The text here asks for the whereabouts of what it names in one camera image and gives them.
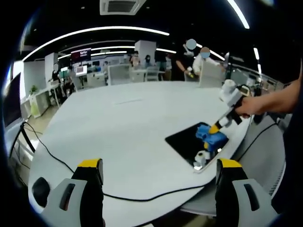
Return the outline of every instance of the hand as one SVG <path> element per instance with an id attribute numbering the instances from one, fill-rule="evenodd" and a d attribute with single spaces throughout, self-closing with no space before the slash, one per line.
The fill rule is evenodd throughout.
<path id="1" fill-rule="evenodd" d="M 244 118 L 249 118 L 253 114 L 261 114 L 262 102 L 261 97 L 245 97 L 242 100 L 242 105 L 235 109 L 237 114 Z"/>

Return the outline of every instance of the blue sponge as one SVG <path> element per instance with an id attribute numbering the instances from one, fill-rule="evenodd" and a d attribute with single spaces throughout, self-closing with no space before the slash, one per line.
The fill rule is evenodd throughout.
<path id="1" fill-rule="evenodd" d="M 196 137 L 200 138 L 203 142 L 208 143 L 208 151 L 213 152 L 220 148 L 220 145 L 225 143 L 228 138 L 221 132 L 217 132 L 215 134 L 209 134 L 208 131 L 210 126 L 201 125 L 198 127 L 196 132 Z"/>

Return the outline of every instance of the white round table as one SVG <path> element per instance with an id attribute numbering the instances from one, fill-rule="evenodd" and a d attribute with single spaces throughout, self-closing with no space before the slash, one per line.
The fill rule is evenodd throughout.
<path id="1" fill-rule="evenodd" d="M 199 174 L 165 138 L 199 122 L 213 124 L 228 109 L 219 88 L 199 88 L 190 82 L 145 82 L 99 87 L 71 95 L 54 115 L 42 142 L 72 169 L 84 159 L 102 158 L 106 194 L 149 199 L 159 194 L 199 186 L 216 174 L 214 159 Z M 243 140 L 249 120 L 222 132 L 229 142 L 216 158 L 230 158 Z M 44 177 L 55 188 L 72 173 L 39 144 L 30 169 L 29 200 L 37 212 L 33 183 Z M 181 206 L 202 188 L 168 194 L 149 202 L 105 196 L 107 227 L 148 223 Z"/>

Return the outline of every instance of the floor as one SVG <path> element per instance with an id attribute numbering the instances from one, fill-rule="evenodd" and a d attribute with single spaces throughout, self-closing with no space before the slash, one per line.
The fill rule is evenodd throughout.
<path id="1" fill-rule="evenodd" d="M 58 107 L 52 106 L 46 110 L 46 112 L 39 118 L 30 117 L 28 119 L 28 123 L 35 129 L 37 135 L 40 137 L 41 134 L 45 131 L 48 123 L 57 112 Z M 26 125 L 26 132 L 31 140 L 33 146 L 36 148 L 38 145 L 38 140 L 36 135 L 31 131 L 30 127 Z M 19 136 L 20 141 L 25 145 L 25 139 L 22 135 Z M 33 156 L 30 154 L 26 154 L 23 156 L 22 162 L 30 167 L 31 160 Z M 28 175 L 29 169 L 25 166 L 20 166 L 18 170 L 20 177 L 24 181 L 25 184 L 28 182 Z M 157 220 L 153 223 L 155 227 L 167 227 L 167 226 L 174 226 L 174 227 L 211 227 L 214 226 L 215 220 L 208 218 L 207 216 L 202 215 L 195 215 L 190 213 L 185 213 L 179 210 L 175 210 Z"/>

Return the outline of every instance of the ceiling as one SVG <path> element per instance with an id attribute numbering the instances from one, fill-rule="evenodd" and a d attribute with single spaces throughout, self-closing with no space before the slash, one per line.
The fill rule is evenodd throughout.
<path id="1" fill-rule="evenodd" d="M 101 26 L 137 26 L 160 30 L 170 35 L 153 34 L 134 30 L 100 30 L 60 39 L 30 56 L 27 61 L 43 58 L 51 52 L 88 43 L 111 40 L 150 40 L 160 48 L 174 50 L 179 42 L 193 38 L 224 56 L 240 57 L 243 66 L 258 70 L 253 48 L 258 49 L 262 73 L 288 82 L 299 72 L 302 31 L 298 27 L 298 6 L 276 0 L 273 7 L 262 1 L 235 0 L 244 14 L 250 29 L 245 29 L 238 15 L 227 0 L 147 0 L 135 16 L 101 16 L 99 0 L 52 0 L 34 15 L 24 41 L 26 46 L 39 47 L 61 35 Z M 90 44 L 86 47 L 134 45 L 130 42 Z M 24 58 L 30 51 L 16 53 Z"/>

